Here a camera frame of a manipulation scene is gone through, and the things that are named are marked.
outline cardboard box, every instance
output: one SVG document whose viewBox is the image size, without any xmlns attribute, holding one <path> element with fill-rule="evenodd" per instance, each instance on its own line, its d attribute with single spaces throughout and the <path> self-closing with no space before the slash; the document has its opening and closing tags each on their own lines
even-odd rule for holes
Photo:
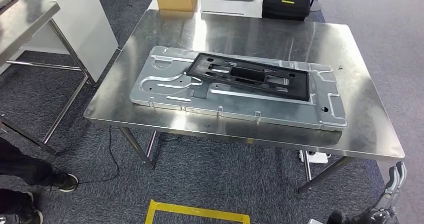
<svg viewBox="0 0 424 224">
<path fill-rule="evenodd" d="M 160 10 L 194 12 L 198 0 L 157 0 L 157 5 Z"/>
</svg>

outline yellow floor marker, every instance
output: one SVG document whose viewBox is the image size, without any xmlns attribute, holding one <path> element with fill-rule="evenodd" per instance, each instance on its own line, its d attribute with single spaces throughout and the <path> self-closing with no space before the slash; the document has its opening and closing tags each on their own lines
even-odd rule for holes
<svg viewBox="0 0 424 224">
<path fill-rule="evenodd" d="M 156 202 L 154 200 L 150 200 L 150 205 L 148 206 L 145 224 L 153 224 L 154 213 L 157 210 L 173 212 L 178 214 L 209 217 L 209 218 L 215 218 L 215 219 L 221 219 L 221 220 L 237 221 L 243 224 L 250 224 L 251 222 L 250 217 L 245 214 L 238 214 L 238 213 L 226 212 L 226 211 L 220 211 L 220 210 L 196 208 L 196 207 L 183 206 L 183 205 L 167 204 L 167 203 L 161 203 L 161 202 Z"/>
</svg>

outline black pants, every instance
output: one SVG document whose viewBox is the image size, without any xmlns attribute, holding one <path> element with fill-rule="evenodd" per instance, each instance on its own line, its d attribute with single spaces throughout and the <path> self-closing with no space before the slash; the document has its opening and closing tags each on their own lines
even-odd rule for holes
<svg viewBox="0 0 424 224">
<path fill-rule="evenodd" d="M 52 165 L 32 158 L 0 138 L 0 175 L 20 177 L 28 185 L 49 185 L 53 174 Z M 31 204 L 28 194 L 0 189 L 0 214 L 15 214 Z"/>
</svg>

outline black bag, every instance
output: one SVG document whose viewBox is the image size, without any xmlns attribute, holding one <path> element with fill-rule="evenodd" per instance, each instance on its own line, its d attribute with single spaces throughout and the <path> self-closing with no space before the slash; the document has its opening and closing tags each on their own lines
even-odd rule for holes
<svg viewBox="0 0 424 224">
<path fill-rule="evenodd" d="M 304 21 L 310 12 L 310 0 L 263 0 L 262 18 Z"/>
</svg>

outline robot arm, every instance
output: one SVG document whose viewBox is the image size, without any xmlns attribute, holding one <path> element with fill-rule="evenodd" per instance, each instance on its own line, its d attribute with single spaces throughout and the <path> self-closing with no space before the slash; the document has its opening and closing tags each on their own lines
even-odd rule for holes
<svg viewBox="0 0 424 224">
<path fill-rule="evenodd" d="M 327 224 L 397 224 L 395 205 L 406 180 L 406 170 L 402 161 L 396 163 L 396 166 L 389 169 L 390 180 L 380 198 L 372 207 L 350 220 L 346 218 L 343 212 L 335 211 L 328 218 Z M 308 224 L 322 223 L 311 219 Z"/>
</svg>

